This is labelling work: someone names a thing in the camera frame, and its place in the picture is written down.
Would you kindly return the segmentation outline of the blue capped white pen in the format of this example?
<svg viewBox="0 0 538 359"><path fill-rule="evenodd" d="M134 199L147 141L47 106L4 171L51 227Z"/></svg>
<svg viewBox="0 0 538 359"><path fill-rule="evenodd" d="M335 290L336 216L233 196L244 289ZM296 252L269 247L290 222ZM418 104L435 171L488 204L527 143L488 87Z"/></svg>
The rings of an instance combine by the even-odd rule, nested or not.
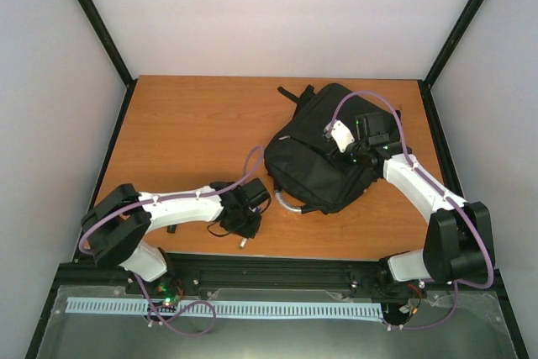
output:
<svg viewBox="0 0 538 359"><path fill-rule="evenodd" d="M243 238L241 240L240 245L239 245L240 250L243 250L245 248L247 241L248 241L247 238Z"/></svg>

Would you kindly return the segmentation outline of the black student backpack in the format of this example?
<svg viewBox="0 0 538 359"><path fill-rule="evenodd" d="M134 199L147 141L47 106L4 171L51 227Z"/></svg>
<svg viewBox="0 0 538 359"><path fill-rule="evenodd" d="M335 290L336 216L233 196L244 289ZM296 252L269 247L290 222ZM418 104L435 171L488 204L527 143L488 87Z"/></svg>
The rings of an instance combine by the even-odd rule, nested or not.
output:
<svg viewBox="0 0 538 359"><path fill-rule="evenodd" d="M372 168L337 161L333 154L338 147L324 136L324 128L337 118L355 135L358 116L378 114L389 139L397 141L401 113L390 113L353 95L339 83L331 83L320 91L307 86L300 95L284 87L279 87L278 91L294 102L296 108L291 120L273 136L264 152L265 167L274 190L281 190L292 205L301 206L303 214L341 211L382 175Z"/></svg>

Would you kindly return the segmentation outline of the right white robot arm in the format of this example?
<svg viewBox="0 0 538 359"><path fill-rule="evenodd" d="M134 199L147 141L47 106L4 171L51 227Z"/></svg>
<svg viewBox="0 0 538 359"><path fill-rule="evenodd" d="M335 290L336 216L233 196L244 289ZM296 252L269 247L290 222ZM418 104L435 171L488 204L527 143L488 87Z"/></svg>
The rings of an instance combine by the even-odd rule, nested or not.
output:
<svg viewBox="0 0 538 359"><path fill-rule="evenodd" d="M352 134L343 122L333 118L325 135L351 161L363 161L379 172L414 205L427 224L422 249L387 259L392 279L490 288L494 248L488 208L480 202L469 203L436 180L419 163L403 135L397 141L389 139L378 114L358 116L356 130Z"/></svg>

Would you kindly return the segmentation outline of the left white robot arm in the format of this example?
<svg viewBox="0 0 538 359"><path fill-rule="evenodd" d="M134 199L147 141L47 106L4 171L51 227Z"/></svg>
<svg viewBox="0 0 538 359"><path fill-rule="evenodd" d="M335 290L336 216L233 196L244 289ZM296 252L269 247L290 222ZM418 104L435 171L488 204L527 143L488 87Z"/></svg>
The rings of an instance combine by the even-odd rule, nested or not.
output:
<svg viewBox="0 0 538 359"><path fill-rule="evenodd" d="M212 182L180 193L137 192L131 183L116 187L82 218L79 249L101 268L122 267L155 293L169 292L175 273L166 253L144 241L150 232L191 222L218 224L224 235L256 236L272 197L260 179L244 185Z"/></svg>

